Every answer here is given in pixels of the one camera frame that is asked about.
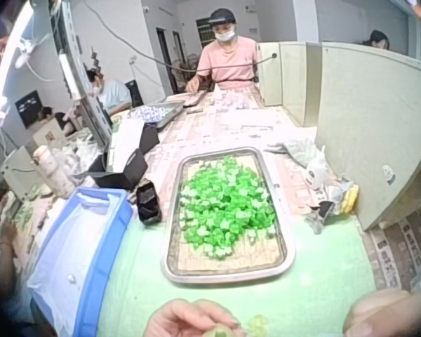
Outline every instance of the white cloth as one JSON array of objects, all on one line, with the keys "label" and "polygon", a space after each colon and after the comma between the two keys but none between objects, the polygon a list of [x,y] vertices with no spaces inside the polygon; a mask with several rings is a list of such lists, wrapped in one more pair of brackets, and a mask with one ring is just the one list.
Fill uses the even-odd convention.
[{"label": "white cloth", "polygon": [[102,93],[98,95],[98,99],[109,113],[113,107],[121,103],[131,103],[131,94],[125,84],[116,79],[110,79],[105,81],[105,87]]}]

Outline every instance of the green table mat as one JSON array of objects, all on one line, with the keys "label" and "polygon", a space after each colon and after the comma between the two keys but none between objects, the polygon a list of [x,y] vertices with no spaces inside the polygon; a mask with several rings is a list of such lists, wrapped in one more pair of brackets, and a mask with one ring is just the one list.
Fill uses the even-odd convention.
[{"label": "green table mat", "polygon": [[103,300],[98,336],[142,336],[149,316],[168,300],[212,299],[243,326],[267,318],[268,336],[340,334],[355,300],[375,290],[373,272],[354,216],[338,219],[314,235],[302,217],[292,220],[296,257],[272,281],[236,286],[180,286],[161,271],[164,226],[128,227]]}]

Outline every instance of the blue plastic basket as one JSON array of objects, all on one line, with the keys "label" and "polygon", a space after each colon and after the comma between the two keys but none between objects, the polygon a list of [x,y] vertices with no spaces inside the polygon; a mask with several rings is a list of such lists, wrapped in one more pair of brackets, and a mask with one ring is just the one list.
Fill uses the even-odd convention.
[{"label": "blue plastic basket", "polygon": [[[119,198],[109,222],[107,229],[101,237],[97,250],[93,256],[89,266],[86,279],[84,280],[83,289],[79,299],[78,309],[76,311],[74,337],[94,337],[97,332],[98,320],[100,318],[101,305],[109,274],[112,265],[119,251],[121,240],[125,235],[126,228],[133,215],[133,210],[127,202],[127,194],[124,190],[98,189],[79,187],[70,197],[64,206],[58,219],[54,222],[52,228],[48,232],[47,238],[39,253],[36,263],[39,262],[44,249],[50,244],[50,240],[58,230],[58,228],[66,221],[71,212],[79,203],[78,193],[82,193],[88,197],[108,200],[107,195],[112,194]],[[54,326],[54,319],[50,307],[45,303],[43,298],[31,290],[32,297],[38,305],[40,311],[45,318]]]}]

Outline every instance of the pink shirt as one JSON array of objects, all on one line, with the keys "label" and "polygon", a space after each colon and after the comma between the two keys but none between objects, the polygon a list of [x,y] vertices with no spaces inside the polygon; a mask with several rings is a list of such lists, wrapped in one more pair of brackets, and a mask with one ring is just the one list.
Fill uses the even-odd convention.
[{"label": "pink shirt", "polygon": [[[212,42],[203,49],[199,59],[198,70],[223,65],[247,65],[253,64],[257,60],[255,51],[256,42],[247,37],[237,37],[237,43],[234,50],[226,52],[217,41]],[[253,84],[251,80],[254,77],[253,66],[220,68],[198,72],[198,75],[208,76],[212,74],[212,80],[223,89],[243,88]]]}]

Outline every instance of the green crystal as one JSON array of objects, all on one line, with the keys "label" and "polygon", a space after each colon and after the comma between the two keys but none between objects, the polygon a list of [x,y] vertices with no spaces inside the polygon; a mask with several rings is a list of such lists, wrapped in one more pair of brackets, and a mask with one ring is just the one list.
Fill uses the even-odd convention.
[{"label": "green crystal", "polygon": [[265,184],[231,157],[204,161],[180,192],[180,227],[194,249],[224,259],[245,234],[250,244],[258,230],[276,234],[275,214]]}]

